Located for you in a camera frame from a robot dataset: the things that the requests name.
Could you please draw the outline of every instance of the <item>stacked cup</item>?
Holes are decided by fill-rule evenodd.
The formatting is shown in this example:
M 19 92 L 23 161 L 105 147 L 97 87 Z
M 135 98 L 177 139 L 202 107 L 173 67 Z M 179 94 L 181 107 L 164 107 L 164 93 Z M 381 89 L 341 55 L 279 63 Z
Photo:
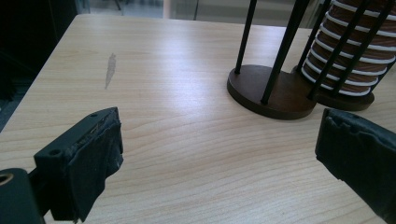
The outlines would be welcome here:
M 341 53 L 336 58 L 321 87 L 332 90 L 343 72 L 350 65 L 361 42 L 384 8 L 387 0 L 374 0 L 361 17 Z M 315 42 L 305 59 L 303 75 L 311 82 L 316 82 L 325 63 L 332 55 L 341 36 L 347 29 L 361 1 L 334 0 L 326 13 Z M 388 65 L 395 61 L 396 54 L 396 7 L 381 25 L 375 38 L 364 51 L 360 60 L 349 74 L 339 93 L 349 96 L 364 96 L 378 82 L 378 77 L 387 72 Z

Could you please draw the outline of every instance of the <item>round wooden base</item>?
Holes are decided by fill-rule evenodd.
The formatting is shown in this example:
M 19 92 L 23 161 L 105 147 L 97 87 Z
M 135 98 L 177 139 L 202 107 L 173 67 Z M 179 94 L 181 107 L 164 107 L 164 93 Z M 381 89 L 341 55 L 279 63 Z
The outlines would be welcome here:
M 291 74 L 280 72 L 265 105 L 261 100 L 271 71 L 271 67 L 252 64 L 243 65 L 240 74 L 233 69 L 228 76 L 227 90 L 240 105 L 273 119 L 301 119 L 312 112 L 316 102 L 336 109 L 360 111 L 368 108 L 375 99 L 372 93 L 333 97 L 330 91 L 319 89 L 311 101 L 306 96 L 313 83 L 293 69 Z
M 245 108 L 273 119 L 300 119 L 309 115 L 315 102 L 306 98 L 311 85 L 298 74 L 280 72 L 269 102 L 261 102 L 272 68 L 243 65 L 240 74 L 230 72 L 227 89 Z

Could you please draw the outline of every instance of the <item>floor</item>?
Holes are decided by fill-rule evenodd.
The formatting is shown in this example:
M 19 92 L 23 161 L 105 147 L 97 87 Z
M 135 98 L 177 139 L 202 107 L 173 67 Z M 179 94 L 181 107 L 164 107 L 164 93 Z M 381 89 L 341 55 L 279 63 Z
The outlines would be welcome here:
M 0 132 L 6 126 L 9 118 L 11 118 L 15 109 L 20 104 L 25 93 L 29 90 L 32 80 L 18 80 L 14 82 L 16 93 L 13 96 L 12 101 L 0 99 Z
M 89 0 L 90 10 L 82 7 L 82 13 L 163 18 L 163 0 Z

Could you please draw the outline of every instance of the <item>light wood grain tabletop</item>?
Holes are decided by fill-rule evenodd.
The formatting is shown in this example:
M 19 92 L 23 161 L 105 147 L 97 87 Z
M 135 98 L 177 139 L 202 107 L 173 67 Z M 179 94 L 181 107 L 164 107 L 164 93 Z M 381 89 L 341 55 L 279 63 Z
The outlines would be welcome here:
M 243 64 L 272 66 L 284 31 L 252 26 Z M 0 169 L 32 171 L 46 144 L 117 106 L 124 163 L 86 223 L 383 223 L 316 160 L 324 106 L 268 119 L 227 92 L 242 33 L 240 24 L 77 16 L 0 133 Z M 309 33 L 298 31 L 283 71 Z M 356 114 L 396 132 L 395 86 L 391 70 Z

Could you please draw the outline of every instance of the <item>black rod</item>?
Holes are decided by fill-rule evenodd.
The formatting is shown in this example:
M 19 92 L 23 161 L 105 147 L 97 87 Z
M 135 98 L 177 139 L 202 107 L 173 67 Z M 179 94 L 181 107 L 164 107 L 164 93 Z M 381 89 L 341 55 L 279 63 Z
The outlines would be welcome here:
M 199 6 L 199 0 L 197 0 L 197 5 L 195 6 L 195 12 L 194 12 L 194 18 L 193 18 L 194 21 L 197 20 L 198 6 Z
M 257 0 L 250 0 L 250 5 L 247 12 L 247 21 L 245 22 L 244 34 L 242 36 L 241 47 L 239 48 L 238 59 L 236 60 L 236 66 L 234 72 L 236 74 L 241 73 L 242 60 L 244 59 L 245 49 L 248 42 L 248 33 L 250 31 L 251 22 L 253 21 L 254 10 L 256 9 Z
M 308 38 L 308 42 L 306 42 L 305 49 L 303 51 L 303 55 L 301 56 L 300 61 L 298 62 L 296 71 L 301 71 L 303 64 L 305 62 L 306 55 L 308 54 L 309 50 L 311 49 L 312 43 L 315 40 L 315 36 L 318 33 L 319 27 L 323 21 L 324 16 L 326 15 L 327 9 L 329 8 L 330 3 L 332 0 L 325 0 L 322 6 L 322 10 L 320 11 L 317 21 L 315 22 L 314 28 L 312 28 L 311 35 Z
M 315 82 L 314 87 L 308 94 L 308 99 L 313 100 L 315 94 L 317 93 L 318 89 L 320 88 L 321 83 L 323 82 L 324 78 L 326 77 L 327 73 L 329 72 L 330 68 L 332 68 L 332 65 L 335 62 L 335 59 L 338 57 L 338 55 L 341 52 L 341 49 L 347 42 L 349 36 L 352 34 L 352 32 L 355 30 L 356 25 L 359 22 L 359 19 L 363 15 L 364 11 L 366 8 L 369 6 L 371 0 L 364 0 L 361 2 L 361 4 L 358 7 L 358 10 L 356 10 L 355 15 L 353 16 L 352 20 L 349 22 L 349 25 L 346 27 L 346 31 L 344 34 L 341 36 L 340 40 L 338 41 L 337 46 L 335 49 L 332 51 L 332 55 L 330 56 L 329 60 L 326 62 L 324 65 L 322 71 L 320 72 L 320 75 Z
M 288 55 L 291 43 L 293 42 L 294 36 L 297 33 L 298 26 L 300 25 L 301 19 L 303 18 L 306 8 L 308 7 L 308 3 L 309 0 L 296 0 L 294 3 L 293 11 L 291 12 L 288 22 L 288 27 L 286 28 L 286 32 L 283 35 L 279 52 L 276 55 L 270 78 L 268 79 L 264 95 L 262 96 L 262 103 L 265 105 L 268 104 L 268 100 L 271 96 L 277 76 L 279 75 L 283 62 L 285 62 L 286 56 Z
M 388 0 L 388 3 L 386 4 L 385 8 L 381 11 L 378 18 L 376 19 L 374 26 L 371 28 L 370 32 L 364 38 L 364 41 L 362 41 L 358 51 L 353 56 L 349 66 L 343 72 L 343 75 L 340 77 L 340 80 L 337 81 L 334 89 L 332 90 L 332 96 L 336 96 L 338 92 L 341 90 L 344 83 L 347 81 L 348 76 L 352 72 L 353 68 L 355 67 L 355 65 L 358 63 L 359 59 L 363 55 L 364 51 L 366 51 L 367 47 L 369 47 L 370 43 L 373 41 L 376 32 L 381 28 L 382 23 L 387 19 L 389 13 L 392 11 L 394 4 L 395 4 L 394 0 Z

